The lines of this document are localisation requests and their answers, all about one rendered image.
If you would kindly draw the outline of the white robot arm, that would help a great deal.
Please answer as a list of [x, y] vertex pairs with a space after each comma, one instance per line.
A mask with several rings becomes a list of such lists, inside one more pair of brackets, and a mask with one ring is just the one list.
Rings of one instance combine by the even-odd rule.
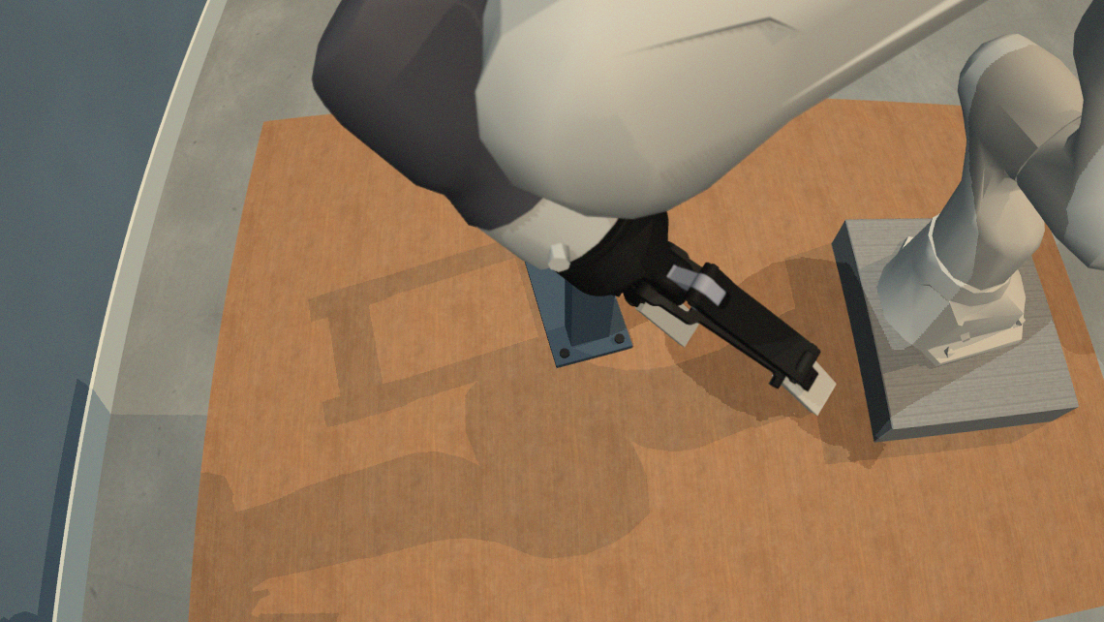
[[[413, 185], [563, 272], [618, 218], [702, 194], [800, 113], [986, 1], [341, 0], [311, 83]], [[960, 71], [960, 185], [875, 287], [934, 365], [1021, 341], [1017, 268], [1044, 223], [1104, 270], [1104, 0], [1073, 56], [1079, 80], [1006, 34]]]

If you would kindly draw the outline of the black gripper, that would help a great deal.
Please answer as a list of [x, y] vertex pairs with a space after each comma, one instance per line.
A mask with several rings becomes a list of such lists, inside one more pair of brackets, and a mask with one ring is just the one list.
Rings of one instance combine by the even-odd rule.
[[587, 295], [623, 293], [634, 309], [683, 347], [701, 324], [768, 369], [768, 384], [778, 390], [782, 384], [816, 417], [834, 392], [834, 378], [815, 362], [821, 350], [715, 264], [702, 267], [668, 241], [667, 211], [618, 218], [597, 245], [558, 274]]

